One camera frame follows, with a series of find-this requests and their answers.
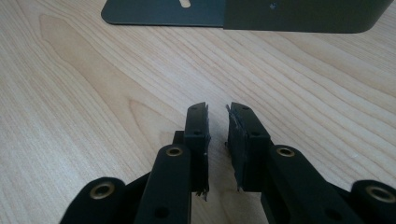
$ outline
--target light wood tabletop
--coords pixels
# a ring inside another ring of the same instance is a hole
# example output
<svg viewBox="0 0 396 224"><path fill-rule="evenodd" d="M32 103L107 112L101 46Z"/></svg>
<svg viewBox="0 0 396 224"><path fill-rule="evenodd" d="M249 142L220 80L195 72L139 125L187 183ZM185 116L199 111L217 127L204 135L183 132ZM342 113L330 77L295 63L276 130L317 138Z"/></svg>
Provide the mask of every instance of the light wood tabletop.
<svg viewBox="0 0 396 224"><path fill-rule="evenodd" d="M231 102L326 180L396 188L396 3L356 35L113 26L106 0L0 1L0 223L57 223L90 181L130 183L206 102L207 202L192 223L265 223L238 192Z"/></svg>

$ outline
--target slot hole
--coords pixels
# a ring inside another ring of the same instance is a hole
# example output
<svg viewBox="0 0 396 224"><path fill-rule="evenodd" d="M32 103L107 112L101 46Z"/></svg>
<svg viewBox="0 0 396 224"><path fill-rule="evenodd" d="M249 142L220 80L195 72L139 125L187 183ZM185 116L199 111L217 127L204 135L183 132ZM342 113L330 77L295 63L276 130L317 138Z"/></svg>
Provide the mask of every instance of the slot hole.
<svg viewBox="0 0 396 224"><path fill-rule="evenodd" d="M191 7L191 3L190 0L178 0L181 4L182 7L187 8L187 7Z"/></svg>

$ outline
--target black metal bracket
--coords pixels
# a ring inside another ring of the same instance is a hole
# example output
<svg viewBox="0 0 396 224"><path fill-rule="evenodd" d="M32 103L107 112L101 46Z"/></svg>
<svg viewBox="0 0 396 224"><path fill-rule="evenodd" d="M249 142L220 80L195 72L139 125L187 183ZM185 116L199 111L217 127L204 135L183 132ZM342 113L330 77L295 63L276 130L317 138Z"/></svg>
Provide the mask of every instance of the black metal bracket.
<svg viewBox="0 0 396 224"><path fill-rule="evenodd" d="M270 223L396 223L396 189L374 180L340 189L296 148L275 146L251 108L232 103L228 109L238 188L262 193Z"/></svg>
<svg viewBox="0 0 396 224"><path fill-rule="evenodd" d="M328 183L297 149L275 146L253 110L231 104L227 147L239 189L262 193L270 223L396 223L396 189L362 180L351 192ZM86 185L61 223L191 222L191 193L209 191L205 103L188 109L185 131L158 152L149 174L125 185L102 177Z"/></svg>
<svg viewBox="0 0 396 224"><path fill-rule="evenodd" d="M191 0L190 7L183 7L179 0L107 0L102 18L107 23L117 25L349 34L369 30L392 2L393 0Z"/></svg>

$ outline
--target wood grain surface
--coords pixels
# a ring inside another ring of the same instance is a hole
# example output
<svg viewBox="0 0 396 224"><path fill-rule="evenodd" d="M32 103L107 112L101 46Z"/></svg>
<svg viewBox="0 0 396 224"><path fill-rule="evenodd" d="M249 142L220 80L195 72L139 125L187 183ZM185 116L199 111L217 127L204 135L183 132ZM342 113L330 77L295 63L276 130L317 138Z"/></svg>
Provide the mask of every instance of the wood grain surface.
<svg viewBox="0 0 396 224"><path fill-rule="evenodd" d="M200 102L211 191L192 223L266 222L236 191L231 102L335 185L396 188L396 3L357 35L112 26L104 3L0 1L0 223L57 223L91 180L149 172Z"/></svg>

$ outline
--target black metal stand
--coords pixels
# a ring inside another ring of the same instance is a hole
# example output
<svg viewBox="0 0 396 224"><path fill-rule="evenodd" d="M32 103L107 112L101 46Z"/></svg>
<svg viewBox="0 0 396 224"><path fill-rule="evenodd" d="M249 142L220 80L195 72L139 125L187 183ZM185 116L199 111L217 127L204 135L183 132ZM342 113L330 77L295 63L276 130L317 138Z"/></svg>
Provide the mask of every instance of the black metal stand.
<svg viewBox="0 0 396 224"><path fill-rule="evenodd" d="M107 0L102 18L117 25L223 27L230 30L360 33L393 0Z"/></svg>

